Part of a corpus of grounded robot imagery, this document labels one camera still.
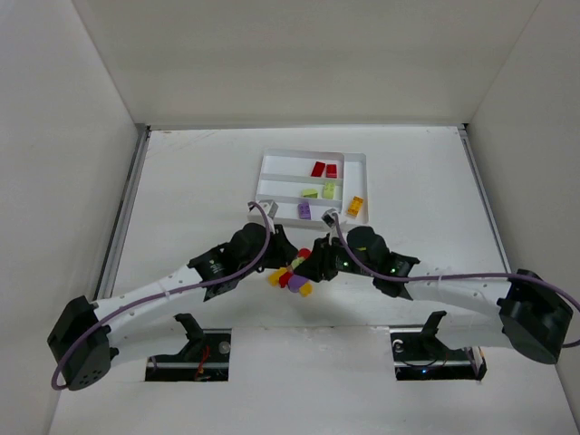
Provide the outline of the light green square lego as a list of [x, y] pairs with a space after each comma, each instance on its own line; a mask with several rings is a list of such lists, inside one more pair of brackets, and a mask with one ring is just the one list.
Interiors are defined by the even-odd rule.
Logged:
[[297, 257], [296, 259], [294, 259], [290, 266], [292, 269], [296, 269], [298, 266], [300, 266], [303, 262], [305, 261], [304, 257]]

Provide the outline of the dark red lego brick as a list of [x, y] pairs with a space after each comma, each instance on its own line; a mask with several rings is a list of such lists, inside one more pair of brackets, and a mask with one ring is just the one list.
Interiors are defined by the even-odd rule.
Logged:
[[281, 288], [292, 288], [292, 278], [294, 274], [292, 272], [286, 271], [283, 275], [280, 276], [278, 280], [278, 284]]

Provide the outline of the small orange lego piece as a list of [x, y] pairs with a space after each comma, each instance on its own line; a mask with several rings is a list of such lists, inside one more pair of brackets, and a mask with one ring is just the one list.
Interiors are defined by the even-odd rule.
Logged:
[[313, 292], [313, 286], [311, 283], [305, 283], [299, 288], [299, 294], [302, 297], [307, 297]]

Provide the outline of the purple tan lego piece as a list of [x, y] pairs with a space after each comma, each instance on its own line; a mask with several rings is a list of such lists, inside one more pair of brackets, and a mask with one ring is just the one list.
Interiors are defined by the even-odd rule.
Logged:
[[298, 217], [302, 220], [311, 220], [311, 209], [307, 202], [301, 202], [297, 206]]

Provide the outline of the yellow striped lego brick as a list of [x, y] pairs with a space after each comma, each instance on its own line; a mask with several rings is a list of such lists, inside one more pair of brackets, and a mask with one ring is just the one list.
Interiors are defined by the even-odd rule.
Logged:
[[364, 198], [354, 196], [346, 213], [353, 218], [357, 218], [363, 208], [363, 204]]

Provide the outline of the light green wedge lego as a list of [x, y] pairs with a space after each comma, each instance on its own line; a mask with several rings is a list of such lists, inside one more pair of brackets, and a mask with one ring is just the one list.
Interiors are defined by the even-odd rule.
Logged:
[[301, 192], [303, 198], [318, 198], [318, 191], [315, 188], [304, 189]]

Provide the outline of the light green lego piece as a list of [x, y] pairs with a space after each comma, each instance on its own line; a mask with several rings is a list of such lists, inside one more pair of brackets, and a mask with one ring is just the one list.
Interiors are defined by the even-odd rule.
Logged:
[[322, 197], [324, 199], [333, 200], [335, 192], [335, 184], [333, 182], [327, 182], [324, 184]]

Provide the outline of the small red lego brick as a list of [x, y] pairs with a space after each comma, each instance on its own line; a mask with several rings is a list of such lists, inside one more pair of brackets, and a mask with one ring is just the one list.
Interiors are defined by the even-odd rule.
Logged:
[[325, 166], [325, 176], [329, 179], [337, 179], [338, 171], [336, 164], [327, 164]]

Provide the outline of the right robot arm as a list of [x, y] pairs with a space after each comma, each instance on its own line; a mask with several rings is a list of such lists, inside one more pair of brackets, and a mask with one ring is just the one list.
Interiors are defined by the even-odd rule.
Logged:
[[458, 307], [461, 314], [431, 313], [421, 330], [428, 344], [450, 350], [508, 348], [534, 362], [555, 364], [573, 316], [563, 295], [530, 271], [452, 275], [391, 251], [371, 227], [316, 239], [297, 273], [316, 283], [340, 273], [369, 276], [389, 297]]

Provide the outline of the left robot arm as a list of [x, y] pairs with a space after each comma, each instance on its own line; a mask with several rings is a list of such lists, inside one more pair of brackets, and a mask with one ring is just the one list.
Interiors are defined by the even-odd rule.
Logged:
[[90, 302], [81, 295], [62, 310], [47, 344], [56, 362], [51, 386], [79, 391], [104, 377], [115, 364], [135, 358], [130, 347], [147, 337], [162, 317], [182, 324], [194, 336], [188, 305], [207, 302], [237, 287], [247, 276], [289, 264], [298, 250], [282, 226], [268, 230], [248, 223], [232, 238], [190, 259], [160, 280], [127, 294]]

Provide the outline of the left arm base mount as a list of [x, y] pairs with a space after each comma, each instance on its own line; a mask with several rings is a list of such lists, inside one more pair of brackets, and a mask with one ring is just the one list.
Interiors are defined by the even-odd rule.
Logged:
[[202, 329], [191, 314], [177, 314], [186, 342], [176, 353], [151, 356], [146, 382], [227, 382], [231, 329]]

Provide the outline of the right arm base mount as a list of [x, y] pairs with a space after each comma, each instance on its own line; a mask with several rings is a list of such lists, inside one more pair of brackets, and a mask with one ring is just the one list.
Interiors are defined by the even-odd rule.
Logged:
[[445, 314], [445, 311], [432, 313], [423, 326], [390, 329], [397, 381], [483, 380], [488, 367], [478, 347], [451, 350], [435, 336]]

